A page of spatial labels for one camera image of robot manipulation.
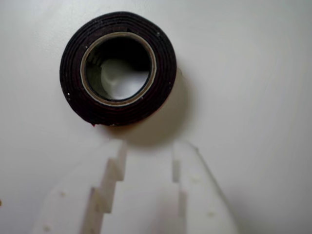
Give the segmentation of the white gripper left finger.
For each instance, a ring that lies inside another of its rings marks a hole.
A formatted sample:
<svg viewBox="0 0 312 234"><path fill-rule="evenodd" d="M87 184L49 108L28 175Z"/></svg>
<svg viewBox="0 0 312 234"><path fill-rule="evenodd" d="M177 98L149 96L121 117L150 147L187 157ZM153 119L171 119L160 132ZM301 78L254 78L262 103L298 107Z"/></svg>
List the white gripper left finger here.
<svg viewBox="0 0 312 234"><path fill-rule="evenodd" d="M125 177L127 143L110 140L47 195L34 234L99 234L112 211L116 183Z"/></svg>

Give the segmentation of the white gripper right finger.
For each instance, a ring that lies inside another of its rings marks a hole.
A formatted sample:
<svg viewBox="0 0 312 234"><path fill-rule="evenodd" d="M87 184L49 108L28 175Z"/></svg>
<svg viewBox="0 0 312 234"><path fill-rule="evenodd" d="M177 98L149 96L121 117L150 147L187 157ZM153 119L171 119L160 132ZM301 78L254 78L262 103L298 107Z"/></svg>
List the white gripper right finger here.
<svg viewBox="0 0 312 234"><path fill-rule="evenodd" d="M175 142L172 179L178 184L179 231L182 234L239 234L237 220L197 147Z"/></svg>

